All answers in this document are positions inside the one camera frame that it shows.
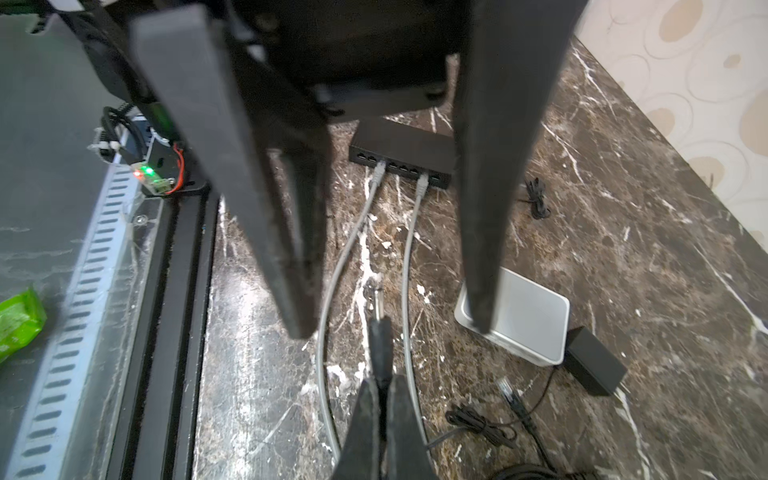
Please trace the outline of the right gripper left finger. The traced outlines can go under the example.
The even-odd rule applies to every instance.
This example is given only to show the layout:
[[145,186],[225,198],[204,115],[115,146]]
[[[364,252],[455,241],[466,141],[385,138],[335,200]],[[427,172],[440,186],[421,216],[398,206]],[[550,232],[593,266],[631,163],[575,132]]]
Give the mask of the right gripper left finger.
[[379,479],[381,408],[375,381],[361,383],[345,442],[331,478]]

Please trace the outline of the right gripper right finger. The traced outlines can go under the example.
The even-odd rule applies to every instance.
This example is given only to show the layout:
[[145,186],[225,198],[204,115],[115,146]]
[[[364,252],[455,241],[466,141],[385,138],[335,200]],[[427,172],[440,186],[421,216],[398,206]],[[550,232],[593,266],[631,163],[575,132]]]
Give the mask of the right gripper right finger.
[[386,478],[437,479],[429,452],[420,433],[407,380],[395,375],[386,403]]

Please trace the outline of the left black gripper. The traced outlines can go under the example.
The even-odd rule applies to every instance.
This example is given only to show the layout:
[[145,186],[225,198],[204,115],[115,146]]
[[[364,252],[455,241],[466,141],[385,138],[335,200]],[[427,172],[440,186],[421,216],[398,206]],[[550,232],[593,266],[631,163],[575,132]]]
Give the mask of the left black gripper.
[[332,142],[299,89],[332,123],[436,106],[469,4],[183,5],[62,1],[59,14],[111,94],[159,126],[166,108],[237,217],[288,335],[307,338],[319,322]]

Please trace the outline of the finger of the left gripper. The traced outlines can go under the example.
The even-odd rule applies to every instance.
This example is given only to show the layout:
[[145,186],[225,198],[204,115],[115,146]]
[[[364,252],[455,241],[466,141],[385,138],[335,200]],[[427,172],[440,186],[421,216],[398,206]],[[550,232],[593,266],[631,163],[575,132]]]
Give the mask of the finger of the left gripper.
[[584,1],[472,1],[452,120],[458,220],[474,327],[492,324],[513,196]]

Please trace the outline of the white rectangular device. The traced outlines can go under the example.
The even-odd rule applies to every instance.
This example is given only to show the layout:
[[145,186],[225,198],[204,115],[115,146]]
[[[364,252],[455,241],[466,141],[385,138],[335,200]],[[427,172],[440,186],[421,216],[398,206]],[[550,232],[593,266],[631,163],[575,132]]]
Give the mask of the white rectangular device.
[[483,337],[538,367],[564,360],[570,301],[516,272],[502,268],[495,313]]

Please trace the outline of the small black adapter with cable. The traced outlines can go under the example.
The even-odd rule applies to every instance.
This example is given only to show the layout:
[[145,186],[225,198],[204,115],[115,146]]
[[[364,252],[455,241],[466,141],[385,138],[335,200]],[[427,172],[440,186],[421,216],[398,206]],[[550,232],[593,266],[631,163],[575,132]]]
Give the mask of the small black adapter with cable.
[[[386,403],[387,393],[393,373],[393,346],[391,319],[381,312],[380,291],[374,291],[374,319],[369,326],[369,340],[372,342],[371,353],[373,376],[368,378],[375,381],[379,391],[379,406],[381,408],[380,436],[381,463],[386,454]],[[583,327],[572,329],[567,334],[565,357],[562,366],[592,396],[616,395],[620,391],[622,380],[627,368],[617,359],[591,332]],[[514,418],[506,423],[493,423],[478,414],[469,406],[455,406],[446,412],[446,420],[454,428],[443,435],[426,441],[428,452],[444,441],[462,433],[480,435],[495,446],[514,446],[514,439],[506,435],[504,430],[516,424],[524,426],[527,433],[535,441],[541,455],[545,455],[544,447],[537,433],[537,427],[532,419],[535,407],[525,406],[522,398],[512,390],[506,379],[498,381],[502,397],[512,409]]]

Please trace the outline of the black power adapter with plug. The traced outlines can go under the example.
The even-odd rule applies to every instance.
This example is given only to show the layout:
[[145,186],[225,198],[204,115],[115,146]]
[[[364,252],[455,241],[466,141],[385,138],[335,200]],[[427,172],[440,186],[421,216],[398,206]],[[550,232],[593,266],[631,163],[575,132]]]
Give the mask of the black power adapter with plug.
[[525,189],[528,198],[520,199],[520,202],[527,203],[530,206],[532,218],[535,220],[549,218],[551,210],[545,202],[545,184],[538,177],[535,177],[532,180],[525,181]]

